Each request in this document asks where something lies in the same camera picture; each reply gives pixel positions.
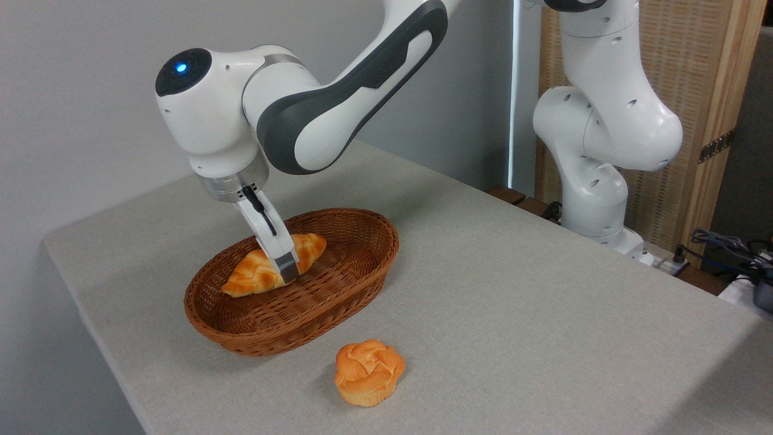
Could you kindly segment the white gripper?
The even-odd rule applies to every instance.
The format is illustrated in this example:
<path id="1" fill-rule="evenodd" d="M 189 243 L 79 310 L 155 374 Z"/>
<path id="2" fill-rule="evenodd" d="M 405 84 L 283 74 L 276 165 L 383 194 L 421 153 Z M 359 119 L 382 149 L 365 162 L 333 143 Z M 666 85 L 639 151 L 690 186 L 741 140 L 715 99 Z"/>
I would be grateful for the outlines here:
<path id="1" fill-rule="evenodd" d="M 240 195 L 237 207 L 242 218 L 253 231 L 260 248 L 269 258 L 274 259 L 282 281 L 285 284 L 292 283 L 301 275 L 298 269 L 298 254 L 278 210 L 263 191 L 243 189 Z"/>

